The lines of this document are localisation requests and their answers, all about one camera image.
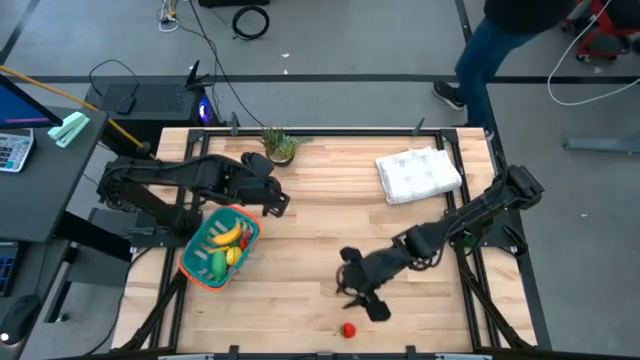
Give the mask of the red cart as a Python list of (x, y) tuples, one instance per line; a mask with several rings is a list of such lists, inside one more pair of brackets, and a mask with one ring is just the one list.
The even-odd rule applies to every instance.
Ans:
[(574, 8), (560, 27), (578, 39), (578, 61), (640, 55), (640, 0), (572, 1)]

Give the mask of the black computer tower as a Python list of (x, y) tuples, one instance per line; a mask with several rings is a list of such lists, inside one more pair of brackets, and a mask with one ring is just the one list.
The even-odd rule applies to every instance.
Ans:
[(109, 116), (126, 132), (157, 153), (164, 128), (213, 127), (220, 124), (213, 104), (200, 88), (187, 89), (178, 82), (100, 84), (85, 101)]

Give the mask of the grey desk calculator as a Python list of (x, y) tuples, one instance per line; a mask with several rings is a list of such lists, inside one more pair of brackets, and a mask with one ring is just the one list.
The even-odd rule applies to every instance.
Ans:
[(0, 129), (0, 172), (19, 173), (35, 145), (32, 129)]

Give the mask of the potted succulent plant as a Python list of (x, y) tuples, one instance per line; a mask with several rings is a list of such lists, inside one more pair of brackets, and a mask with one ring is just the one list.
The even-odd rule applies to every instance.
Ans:
[(260, 143), (274, 166), (287, 167), (293, 162), (298, 147), (312, 140), (310, 136), (291, 136), (281, 127), (264, 127)]

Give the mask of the yellow pole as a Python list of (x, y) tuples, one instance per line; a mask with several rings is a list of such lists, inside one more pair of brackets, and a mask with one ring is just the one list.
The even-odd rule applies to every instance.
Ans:
[[(31, 77), (28, 77), (28, 76), (26, 76), (26, 75), (24, 75), (22, 73), (19, 73), (19, 72), (15, 71), (14, 69), (11, 69), (11, 68), (6, 67), (4, 65), (0, 65), (0, 72), (9, 74), (9, 75), (11, 75), (13, 77), (18, 78), (19, 80), (26, 81), (27, 83), (29, 83), (31, 85), (37, 86), (37, 87), (39, 87), (41, 89), (44, 89), (44, 90), (47, 90), (47, 91), (49, 91), (51, 93), (60, 95), (60, 96), (66, 98), (66, 99), (68, 99), (70, 101), (73, 101), (73, 102), (75, 102), (77, 104), (82, 105), (84, 108), (87, 108), (87, 109), (92, 110), (92, 111), (97, 111), (97, 108), (95, 106), (87, 103), (86, 101), (84, 101), (84, 100), (82, 100), (80, 98), (77, 98), (77, 97), (75, 97), (75, 96), (73, 96), (73, 95), (71, 95), (71, 94), (69, 94), (67, 92), (64, 92), (62, 90), (59, 90), (59, 89), (54, 88), (52, 86), (49, 86), (49, 85), (47, 85), (45, 83), (39, 82), (39, 81), (37, 81), (37, 80), (35, 80), (35, 79), (31, 78)], [(138, 151), (141, 151), (143, 154), (145, 154), (147, 157), (149, 157), (151, 159), (155, 158), (155, 156), (153, 154), (151, 154), (149, 151), (147, 151), (145, 149), (144, 144), (141, 141), (136, 139), (132, 134), (127, 132), (123, 127), (121, 127), (117, 122), (115, 122), (110, 117), (107, 117), (107, 120), (108, 120), (108, 123), (116, 131), (118, 131), (122, 136), (124, 136), (131, 143), (133, 143)]]

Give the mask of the large yellow toy banana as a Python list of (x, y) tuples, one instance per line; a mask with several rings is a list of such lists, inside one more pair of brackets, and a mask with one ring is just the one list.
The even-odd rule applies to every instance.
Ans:
[(238, 240), (243, 234), (243, 226), (241, 223), (236, 223), (229, 231), (223, 234), (215, 235), (212, 238), (212, 242), (215, 245), (229, 245)]

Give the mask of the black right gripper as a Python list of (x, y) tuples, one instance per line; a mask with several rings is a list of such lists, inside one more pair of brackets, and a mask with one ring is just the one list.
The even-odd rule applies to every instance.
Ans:
[(353, 297), (344, 308), (367, 307), (367, 315), (371, 321), (389, 320), (391, 312), (387, 304), (381, 300), (373, 300), (377, 298), (375, 291), (411, 262), (412, 258), (406, 249), (395, 245), (370, 252), (360, 262), (343, 261), (339, 267), (339, 292)]

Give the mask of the black side desk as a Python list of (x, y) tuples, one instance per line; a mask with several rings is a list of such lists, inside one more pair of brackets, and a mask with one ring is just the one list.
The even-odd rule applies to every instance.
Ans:
[(81, 245), (81, 261), (97, 262), (77, 265), (74, 280), (116, 285), (126, 279), (127, 270), (115, 266), (129, 265), (129, 241), (67, 210), (108, 118), (101, 111), (83, 113), (90, 122), (67, 148), (56, 146), (45, 129), (37, 129), (37, 149), (26, 169), (0, 173), (0, 240), (30, 244), (10, 295), (0, 297), (0, 320), (22, 296), (46, 299), (72, 243)]

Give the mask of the blue screen monitor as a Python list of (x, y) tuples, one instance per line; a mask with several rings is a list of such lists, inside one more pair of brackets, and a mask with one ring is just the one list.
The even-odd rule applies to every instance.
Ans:
[(0, 75), (0, 129), (52, 128), (62, 120)]

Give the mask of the mint green stapler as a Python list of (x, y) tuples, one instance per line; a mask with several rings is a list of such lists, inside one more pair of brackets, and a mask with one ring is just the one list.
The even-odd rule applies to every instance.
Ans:
[(74, 112), (63, 119), (61, 126), (51, 128), (47, 135), (60, 148), (66, 148), (82, 132), (90, 118), (81, 112)]

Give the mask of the green toy cucumber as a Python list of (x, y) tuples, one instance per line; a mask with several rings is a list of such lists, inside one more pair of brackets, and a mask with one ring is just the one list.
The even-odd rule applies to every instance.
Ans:
[(225, 251), (217, 251), (212, 254), (211, 273), (215, 282), (222, 282), (227, 275), (227, 260)]

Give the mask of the black keyboard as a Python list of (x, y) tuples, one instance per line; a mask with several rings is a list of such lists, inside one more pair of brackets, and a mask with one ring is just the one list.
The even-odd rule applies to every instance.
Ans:
[(20, 255), (18, 242), (0, 241), (0, 297), (8, 297)]

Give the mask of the white folded towel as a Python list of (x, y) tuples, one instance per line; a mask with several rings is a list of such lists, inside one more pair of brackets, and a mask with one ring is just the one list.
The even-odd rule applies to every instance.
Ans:
[(411, 149), (377, 158), (375, 165), (389, 205), (423, 200), (462, 185), (446, 150)]

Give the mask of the black computer mouse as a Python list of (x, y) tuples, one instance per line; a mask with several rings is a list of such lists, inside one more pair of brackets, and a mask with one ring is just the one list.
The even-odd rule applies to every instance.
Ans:
[(24, 295), (18, 298), (0, 321), (0, 342), (15, 345), (24, 340), (40, 309), (37, 295)]

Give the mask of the black computer antennas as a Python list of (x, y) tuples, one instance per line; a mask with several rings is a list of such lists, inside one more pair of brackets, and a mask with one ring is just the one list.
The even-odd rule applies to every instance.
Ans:
[(190, 68), (190, 72), (187, 76), (185, 89), (188, 91), (195, 91), (196, 89), (205, 88), (211, 85), (211, 82), (206, 82), (205, 79), (209, 74), (198, 76), (198, 68), (200, 61), (196, 60), (194, 65)]

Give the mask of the black floor box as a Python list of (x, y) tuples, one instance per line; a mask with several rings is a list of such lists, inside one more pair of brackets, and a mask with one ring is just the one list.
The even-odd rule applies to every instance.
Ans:
[(226, 6), (264, 6), (271, 3), (271, 0), (197, 0), (202, 7), (226, 7)]

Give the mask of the teal basket orange rim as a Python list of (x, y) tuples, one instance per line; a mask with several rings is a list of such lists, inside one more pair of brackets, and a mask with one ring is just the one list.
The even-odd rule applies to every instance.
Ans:
[[(229, 231), (236, 223), (241, 223), (243, 233), (251, 231), (253, 236), (249, 246), (235, 266), (228, 266), (227, 275), (222, 282), (215, 282), (211, 273), (212, 254), (208, 249), (219, 247), (212, 242), (215, 235)], [(220, 207), (213, 211), (203, 222), (202, 226), (187, 243), (179, 264), (180, 271), (193, 283), (211, 291), (221, 291), (238, 272), (249, 258), (252, 247), (256, 244), (262, 232), (262, 225), (256, 217), (238, 206)], [(238, 241), (224, 246), (239, 246)]]

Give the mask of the person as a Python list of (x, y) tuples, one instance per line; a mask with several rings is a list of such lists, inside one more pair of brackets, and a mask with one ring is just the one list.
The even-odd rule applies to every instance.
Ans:
[(486, 0), (484, 17), (455, 66), (458, 85), (433, 84), (434, 94), (456, 110), (467, 110), (467, 125), (491, 130), (486, 86), (515, 49), (564, 20), (575, 0)]

